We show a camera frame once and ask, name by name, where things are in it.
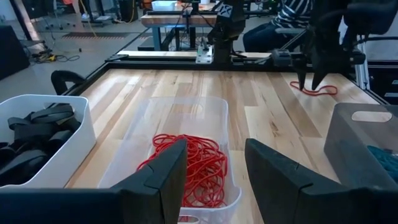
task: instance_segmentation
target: red cord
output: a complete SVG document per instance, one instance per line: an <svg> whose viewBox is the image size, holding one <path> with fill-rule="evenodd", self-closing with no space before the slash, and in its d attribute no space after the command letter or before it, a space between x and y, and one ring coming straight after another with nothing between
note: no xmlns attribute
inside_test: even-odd
<svg viewBox="0 0 398 224"><path fill-rule="evenodd" d="M300 90L298 84L299 84L299 82L297 82L297 81L290 82L290 86L291 87ZM320 92L321 90L327 89L327 88L334 89L334 91L332 91L332 92L329 92L329 91ZM319 88L319 90L312 91L312 90L308 90L308 89L304 88L303 90L301 90L301 92L303 92L304 94L306 94L308 96L320 96L320 95L334 96L334 95L336 95L338 93L338 90L337 90L337 87L335 87L333 85L325 85L325 86Z"/></svg>
<svg viewBox="0 0 398 224"><path fill-rule="evenodd" d="M224 202L224 183L228 160L219 145L211 140L182 134L158 134L152 143L155 153L141 163L137 170L154 159L175 141L187 140L187 180L184 188L183 207L218 208Z"/></svg>

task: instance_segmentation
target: blue fabric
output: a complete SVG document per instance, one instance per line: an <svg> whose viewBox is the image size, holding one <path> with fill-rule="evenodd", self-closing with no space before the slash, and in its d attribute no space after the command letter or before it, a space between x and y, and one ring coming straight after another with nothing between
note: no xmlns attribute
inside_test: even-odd
<svg viewBox="0 0 398 224"><path fill-rule="evenodd" d="M270 52L281 48L290 38L283 34L277 34L275 30L279 28L274 24L267 23L259 25L243 35L243 45L245 52Z"/></svg>
<svg viewBox="0 0 398 224"><path fill-rule="evenodd" d="M391 178L398 183L398 157L391 150L368 146L373 156L380 162Z"/></svg>

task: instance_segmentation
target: table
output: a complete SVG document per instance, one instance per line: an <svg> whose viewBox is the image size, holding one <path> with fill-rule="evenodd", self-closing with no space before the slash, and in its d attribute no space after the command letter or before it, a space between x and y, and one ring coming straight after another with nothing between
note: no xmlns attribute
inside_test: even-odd
<svg viewBox="0 0 398 224"><path fill-rule="evenodd" d="M209 3L209 4L199 4L199 10L210 10L213 8L215 4L214 3ZM181 11L182 6L178 5L175 8L176 11ZM178 32L178 28L186 27L187 23L189 24L189 27L192 29L196 27L209 27L208 23L213 25L216 23L216 15L203 15L199 16L191 16L188 18L188 22L186 18L183 18L182 15L144 15L141 17L141 23L145 27L151 28L152 29L152 35L154 39L154 49L155 51L159 51L160 46L161 46L161 38L160 38L160 28L161 27L171 27L171 28L176 28L176 32Z"/></svg>
<svg viewBox="0 0 398 224"><path fill-rule="evenodd" d="M194 52L129 52L132 56L192 56ZM250 54L266 57L268 54ZM307 78L307 88L311 75ZM333 107L339 102L377 102L354 83L330 74L321 83L335 96L311 97L289 87L294 73L112 69L82 94L91 108L96 146L67 187L98 185L117 151L138 104L152 96L217 96L229 104L229 144L236 184L243 189L232 223L262 223L249 183L244 141L256 138L319 174L338 181L323 152Z"/></svg>

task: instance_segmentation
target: wooden tabletop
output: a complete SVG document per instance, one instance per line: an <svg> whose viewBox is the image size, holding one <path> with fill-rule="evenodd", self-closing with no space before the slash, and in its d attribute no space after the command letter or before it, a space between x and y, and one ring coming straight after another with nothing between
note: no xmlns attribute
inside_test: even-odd
<svg viewBox="0 0 398 224"><path fill-rule="evenodd" d="M262 223L246 170L245 139L256 138L338 181L323 152L333 107L338 102L376 104L341 75L328 75L320 85L337 86L336 96L304 95L289 86L296 79L293 73L109 70L83 93L90 102L97 143L67 187L97 187L144 99L216 96L229 104L231 165L243 190L232 223Z"/></svg>
<svg viewBox="0 0 398 224"><path fill-rule="evenodd" d="M210 10L213 8L215 4L199 4L199 10ZM176 11L181 11L181 5L176 6ZM192 16L188 19L188 22L191 26L209 26L207 24L210 23L214 25L216 23L216 15L203 15L203 16ZM155 26L164 26L164 25L185 25L187 23L185 18L182 16L171 16L171 15L144 15L141 17L141 23L145 27L155 27Z"/></svg>

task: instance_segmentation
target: white box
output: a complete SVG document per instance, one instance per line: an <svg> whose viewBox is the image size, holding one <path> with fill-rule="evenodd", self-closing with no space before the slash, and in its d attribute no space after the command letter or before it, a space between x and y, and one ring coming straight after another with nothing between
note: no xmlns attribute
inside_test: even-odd
<svg viewBox="0 0 398 224"><path fill-rule="evenodd" d="M154 11L174 11L177 1L152 1Z"/></svg>
<svg viewBox="0 0 398 224"><path fill-rule="evenodd" d="M94 147L96 138L88 100L80 96L21 95L0 103L0 142L14 141L8 118L24 118L52 103L69 103L75 110L75 118L81 122L79 129L28 182L1 188L62 188Z"/></svg>

